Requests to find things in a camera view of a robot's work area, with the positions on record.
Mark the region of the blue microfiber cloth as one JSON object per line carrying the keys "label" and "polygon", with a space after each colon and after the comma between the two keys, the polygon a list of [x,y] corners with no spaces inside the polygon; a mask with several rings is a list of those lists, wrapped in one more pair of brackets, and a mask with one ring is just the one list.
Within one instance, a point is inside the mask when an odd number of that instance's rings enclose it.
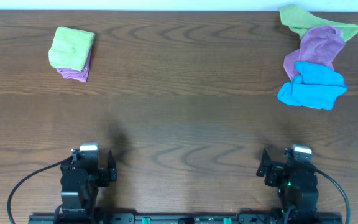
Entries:
{"label": "blue microfiber cloth", "polygon": [[299,74],[284,83],[277,95],[286,105],[331,110],[337,98],[347,91],[343,76],[329,67],[297,62],[295,68]]}

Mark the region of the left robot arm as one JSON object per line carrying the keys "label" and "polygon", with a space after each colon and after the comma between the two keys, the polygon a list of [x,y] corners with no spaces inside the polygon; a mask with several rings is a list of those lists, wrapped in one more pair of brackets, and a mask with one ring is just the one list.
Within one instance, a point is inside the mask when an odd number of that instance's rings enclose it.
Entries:
{"label": "left robot arm", "polygon": [[99,151],[72,150],[71,157],[60,165],[62,204],[55,210],[54,223],[97,223],[95,212],[99,189],[117,181],[116,160],[112,152],[107,167],[99,168]]}

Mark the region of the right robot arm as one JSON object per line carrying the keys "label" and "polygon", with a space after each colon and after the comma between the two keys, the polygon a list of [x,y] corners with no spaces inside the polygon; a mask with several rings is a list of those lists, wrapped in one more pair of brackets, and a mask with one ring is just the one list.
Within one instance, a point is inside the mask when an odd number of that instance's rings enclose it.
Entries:
{"label": "right robot arm", "polygon": [[281,209],[274,208],[265,223],[313,223],[319,193],[315,166],[311,164],[312,150],[294,145],[285,149],[286,163],[273,161],[263,150],[256,176],[264,184],[277,189]]}

